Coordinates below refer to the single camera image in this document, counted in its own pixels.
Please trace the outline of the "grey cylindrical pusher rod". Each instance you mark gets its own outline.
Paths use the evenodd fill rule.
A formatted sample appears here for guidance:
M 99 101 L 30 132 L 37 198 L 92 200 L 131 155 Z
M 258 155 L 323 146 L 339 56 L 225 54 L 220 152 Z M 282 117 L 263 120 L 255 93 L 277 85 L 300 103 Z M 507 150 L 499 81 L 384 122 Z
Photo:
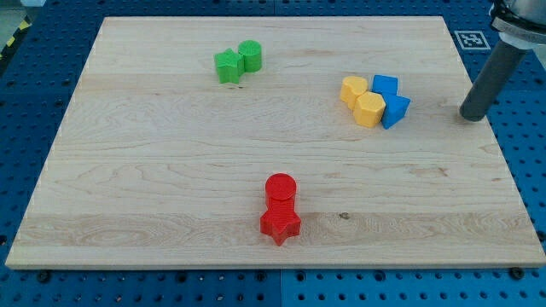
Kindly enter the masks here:
M 500 40 L 459 107 L 459 114 L 468 121 L 482 120 L 527 53 L 527 49 Z

